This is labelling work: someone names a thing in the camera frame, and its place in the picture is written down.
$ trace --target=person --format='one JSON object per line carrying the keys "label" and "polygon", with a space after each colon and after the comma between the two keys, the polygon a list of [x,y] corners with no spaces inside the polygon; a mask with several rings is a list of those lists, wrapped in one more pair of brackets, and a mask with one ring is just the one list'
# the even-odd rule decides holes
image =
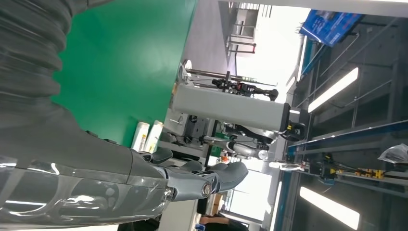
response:
{"label": "person", "polygon": [[200,224],[206,231],[248,231],[242,223],[225,217],[202,217]]}

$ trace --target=robotic hand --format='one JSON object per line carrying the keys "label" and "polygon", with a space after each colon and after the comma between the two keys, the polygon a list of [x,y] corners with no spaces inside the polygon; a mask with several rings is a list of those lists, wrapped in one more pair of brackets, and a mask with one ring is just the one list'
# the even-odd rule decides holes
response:
{"label": "robotic hand", "polygon": [[265,95],[270,98],[271,101],[275,101],[279,95],[279,92],[276,89],[273,90],[263,90],[257,86],[236,82],[232,83],[226,81],[225,79],[213,79],[212,84],[216,85],[218,89],[229,90],[233,94],[242,95],[250,97],[254,94]]}

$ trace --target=glossy surface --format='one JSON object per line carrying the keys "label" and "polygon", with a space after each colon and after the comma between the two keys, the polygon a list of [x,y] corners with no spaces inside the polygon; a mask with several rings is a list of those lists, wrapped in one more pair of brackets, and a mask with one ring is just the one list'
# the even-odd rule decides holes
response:
{"label": "glossy surface", "polygon": [[196,0],[117,0],[74,18],[61,94],[81,128],[129,147],[138,121],[164,121]]}
{"label": "glossy surface", "polygon": [[[15,168],[0,156],[0,230],[124,223],[154,218],[165,209],[166,179],[72,169],[34,161]],[[80,172],[82,177],[71,176]]]}

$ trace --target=ceiling light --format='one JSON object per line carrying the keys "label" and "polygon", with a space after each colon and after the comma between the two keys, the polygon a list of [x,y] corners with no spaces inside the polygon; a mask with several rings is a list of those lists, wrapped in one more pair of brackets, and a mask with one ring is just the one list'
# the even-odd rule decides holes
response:
{"label": "ceiling light", "polygon": [[314,100],[309,105],[309,110],[308,111],[309,112],[314,111],[316,108],[318,108],[324,102],[329,100],[335,94],[339,93],[341,90],[343,90],[348,85],[350,85],[352,82],[354,82],[357,79],[357,77],[358,77],[358,67],[356,67],[354,70],[352,70],[346,76],[344,76],[337,83],[335,83],[331,88],[329,88],[322,95],[320,95],[316,100]]}
{"label": "ceiling light", "polygon": [[300,63],[299,63],[299,71],[297,73],[297,81],[300,81],[302,77],[302,69],[303,69],[303,60],[305,59],[305,51],[306,51],[306,44],[307,44],[307,36],[303,39],[303,46],[302,46],[302,54],[300,55]]}
{"label": "ceiling light", "polygon": [[300,196],[350,228],[358,229],[360,221],[360,214],[358,212],[305,187],[300,188]]}
{"label": "ceiling light", "polygon": [[275,204],[273,205],[272,221],[270,223],[269,231],[273,231],[273,229],[275,228],[276,214],[278,213],[278,205],[279,205],[279,199],[281,196],[281,189],[282,189],[282,181],[279,182],[278,190],[276,191],[276,199],[275,199]]}

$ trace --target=plastic bag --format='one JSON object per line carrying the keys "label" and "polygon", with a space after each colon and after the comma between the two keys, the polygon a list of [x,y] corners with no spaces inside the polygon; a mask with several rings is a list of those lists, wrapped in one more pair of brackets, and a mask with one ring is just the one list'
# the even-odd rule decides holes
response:
{"label": "plastic bag", "polygon": [[273,168],[279,168],[282,171],[295,171],[295,170],[304,171],[301,165],[288,164],[280,161],[270,162],[269,166]]}
{"label": "plastic bag", "polygon": [[385,152],[383,152],[380,157],[378,157],[378,159],[393,164],[408,162],[408,146],[403,143],[397,146],[393,146],[385,150]]}

